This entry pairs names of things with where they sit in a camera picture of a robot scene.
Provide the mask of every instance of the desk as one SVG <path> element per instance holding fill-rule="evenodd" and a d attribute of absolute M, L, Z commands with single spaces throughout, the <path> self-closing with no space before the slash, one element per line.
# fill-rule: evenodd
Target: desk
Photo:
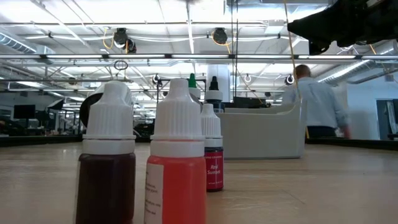
<path fill-rule="evenodd" d="M 72 224 L 81 143 L 0 150 L 0 217 Z M 136 212 L 143 224 L 149 144 L 137 144 Z M 208 194 L 208 224 L 385 224 L 398 220 L 398 152 L 306 146 L 302 159 L 226 161 Z"/>

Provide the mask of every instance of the ceiling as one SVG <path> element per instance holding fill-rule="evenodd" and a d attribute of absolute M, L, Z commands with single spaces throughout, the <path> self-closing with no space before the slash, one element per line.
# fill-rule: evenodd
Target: ceiling
<path fill-rule="evenodd" d="M 329 0 L 287 0 L 288 18 L 291 22 L 307 15 L 324 10 Z M 26 45 L 44 45 L 56 54 L 122 54 L 121 49 L 111 45 L 112 33 L 118 27 L 127 28 L 133 38 L 138 54 L 228 54 L 234 48 L 235 54 L 291 54 L 289 33 L 283 0 L 240 0 L 238 13 L 234 13 L 231 24 L 231 7 L 224 7 L 223 0 L 44 0 L 45 10 L 31 0 L 2 0 L 0 2 L 0 32 L 12 35 Z M 216 27 L 224 27 L 229 41 L 238 35 L 238 41 L 229 46 L 216 45 L 207 35 Z M 292 35 L 294 54 L 308 54 L 308 42 Z M 332 44 L 325 54 L 364 54 L 368 46 L 352 46 L 341 49 Z M 9 47 L 0 45 L 0 54 L 20 54 Z M 14 65 L 25 66 L 38 77 L 45 74 L 44 66 L 27 66 L 25 62 L 10 60 Z M 196 72 L 198 78 L 205 76 L 207 61 L 135 60 L 137 66 L 126 70 L 126 77 L 133 80 L 135 88 L 152 88 L 151 80 L 155 74 L 160 77 L 188 77 Z M 339 63 L 314 63 L 309 66 L 317 76 Z M 109 79 L 109 71 L 117 74 L 112 66 L 62 67 L 48 65 L 51 78 Z M 281 89 L 284 78 L 292 73 L 291 63 L 241 63 L 238 71 L 244 76 L 253 77 L 248 85 L 253 89 Z M 87 83 L 70 86 L 61 83 L 62 88 L 89 88 Z M 246 89 L 240 80 L 238 88 Z M 148 95 L 136 93 L 142 100 L 150 100 Z"/>

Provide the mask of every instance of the bottle label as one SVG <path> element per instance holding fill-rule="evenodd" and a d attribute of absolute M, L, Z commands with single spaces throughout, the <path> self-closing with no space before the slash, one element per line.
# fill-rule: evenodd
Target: bottle label
<path fill-rule="evenodd" d="M 224 187 L 224 152 L 206 152 L 207 189 Z"/>
<path fill-rule="evenodd" d="M 144 224 L 162 224 L 163 165 L 147 164 Z"/>

